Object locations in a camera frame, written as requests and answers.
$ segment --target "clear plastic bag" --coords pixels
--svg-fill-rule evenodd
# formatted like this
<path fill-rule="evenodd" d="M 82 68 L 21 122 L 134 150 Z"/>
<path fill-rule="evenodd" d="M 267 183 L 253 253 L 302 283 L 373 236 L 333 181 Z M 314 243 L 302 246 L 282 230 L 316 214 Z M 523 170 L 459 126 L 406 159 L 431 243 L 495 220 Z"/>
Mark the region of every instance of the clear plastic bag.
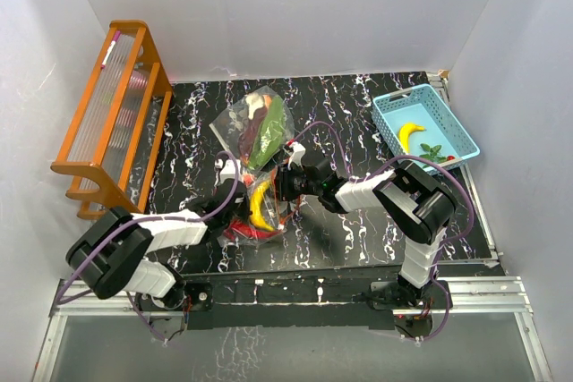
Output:
<path fill-rule="evenodd" d="M 254 172 L 261 170 L 295 136 L 290 110 L 268 86 L 225 109 L 210 128 L 223 148 Z"/>
<path fill-rule="evenodd" d="M 261 174 L 248 186 L 249 222 L 234 220 L 226 229 L 219 243 L 234 245 L 260 245 L 279 237 L 287 228 L 288 219 L 298 208 L 292 203 L 279 202 L 275 198 L 273 180 L 276 169 Z"/>

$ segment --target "blue basket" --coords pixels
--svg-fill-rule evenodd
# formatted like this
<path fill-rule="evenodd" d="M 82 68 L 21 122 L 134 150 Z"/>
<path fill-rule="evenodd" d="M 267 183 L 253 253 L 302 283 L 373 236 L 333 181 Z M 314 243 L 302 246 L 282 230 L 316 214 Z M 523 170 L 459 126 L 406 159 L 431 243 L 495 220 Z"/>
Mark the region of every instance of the blue basket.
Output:
<path fill-rule="evenodd" d="M 415 123 L 426 129 L 424 132 L 414 132 L 410 135 L 410 154 L 413 156 L 423 154 L 424 151 L 420 147 L 422 143 L 427 143 L 431 147 L 441 145 L 441 155 L 455 157 L 440 164 L 444 169 L 459 167 L 480 153 L 480 149 L 467 134 L 466 129 L 436 90 L 428 84 L 416 85 L 411 89 L 402 89 L 374 98 L 372 119 L 395 156 L 406 154 L 398 140 L 398 132 L 405 123 Z M 433 167 L 418 164 L 425 166 L 423 169 L 425 172 L 436 173 Z"/>

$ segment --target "black marble surface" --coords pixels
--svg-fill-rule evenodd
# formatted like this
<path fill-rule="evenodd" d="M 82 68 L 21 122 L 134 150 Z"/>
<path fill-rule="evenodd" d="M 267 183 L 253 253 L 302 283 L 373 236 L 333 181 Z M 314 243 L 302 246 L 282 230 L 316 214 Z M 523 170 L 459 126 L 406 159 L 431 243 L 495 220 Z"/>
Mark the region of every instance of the black marble surface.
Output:
<path fill-rule="evenodd" d="M 151 148 L 158 128 L 159 114 L 163 105 L 163 98 L 152 98 L 150 107 L 145 118 L 145 127 L 141 131 L 140 141 L 133 158 L 132 171 L 127 183 L 127 195 L 132 203 L 137 206 L 140 201 L 141 186 L 150 161 Z"/>
<path fill-rule="evenodd" d="M 271 86 L 286 101 L 298 131 L 316 120 L 332 123 L 345 146 L 353 173 L 364 176 L 391 157 L 372 122 L 372 99 L 425 82 L 423 72 L 404 72 L 176 84 L 151 185 L 148 212 L 179 211 L 191 199 L 212 193 L 213 164 L 222 148 L 209 124 L 220 111 L 263 85 Z M 343 173 L 342 158 L 325 127 L 311 129 L 301 143 L 307 151 L 317 150 L 332 157 Z M 452 173 L 463 181 L 458 169 Z M 465 228 L 467 216 L 467 208 L 458 205 L 448 236 Z M 352 267 L 401 262 L 403 239 L 404 235 L 382 209 L 335 215 L 325 211 L 314 197 L 308 197 L 288 222 L 285 234 L 259 247 L 221 249 L 215 242 L 162 250 L 150 257 L 169 263 L 182 274 Z M 443 254 L 444 259 L 490 256 L 479 224 L 464 241 L 449 245 Z"/>

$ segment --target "banana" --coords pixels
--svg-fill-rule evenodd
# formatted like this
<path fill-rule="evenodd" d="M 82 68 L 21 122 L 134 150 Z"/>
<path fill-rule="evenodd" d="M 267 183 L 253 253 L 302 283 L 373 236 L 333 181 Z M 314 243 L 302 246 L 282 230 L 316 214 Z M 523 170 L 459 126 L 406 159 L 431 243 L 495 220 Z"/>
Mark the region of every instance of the banana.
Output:
<path fill-rule="evenodd" d="M 404 147 L 404 151 L 407 154 L 410 153 L 410 146 L 408 144 L 408 139 L 410 139 L 410 135 L 413 132 L 423 132 L 424 130 L 426 130 L 424 129 L 424 127 L 422 127 L 421 125 L 416 125 L 414 123 L 406 123 L 400 128 L 400 131 L 398 132 L 398 139 L 400 140 L 400 143 Z"/>
<path fill-rule="evenodd" d="M 251 196 L 250 206 L 251 206 L 251 215 L 249 216 L 249 220 L 251 224 L 257 228 L 262 228 L 263 230 L 267 230 L 269 232 L 274 232 L 275 229 L 268 225 L 265 221 L 264 216 L 261 213 L 261 204 L 262 199 L 265 195 L 265 191 L 268 190 L 270 187 L 270 179 L 267 181 L 263 181 L 261 185 L 259 185 L 254 193 Z"/>

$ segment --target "wooden rack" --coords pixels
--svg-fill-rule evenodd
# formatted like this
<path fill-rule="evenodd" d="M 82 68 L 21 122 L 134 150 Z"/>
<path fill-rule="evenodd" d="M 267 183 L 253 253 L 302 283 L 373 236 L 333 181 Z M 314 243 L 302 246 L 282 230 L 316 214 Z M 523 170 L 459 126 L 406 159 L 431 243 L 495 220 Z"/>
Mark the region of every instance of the wooden rack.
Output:
<path fill-rule="evenodd" d="M 173 90 L 143 21 L 112 21 L 51 169 L 73 176 L 78 217 L 143 212 Z"/>

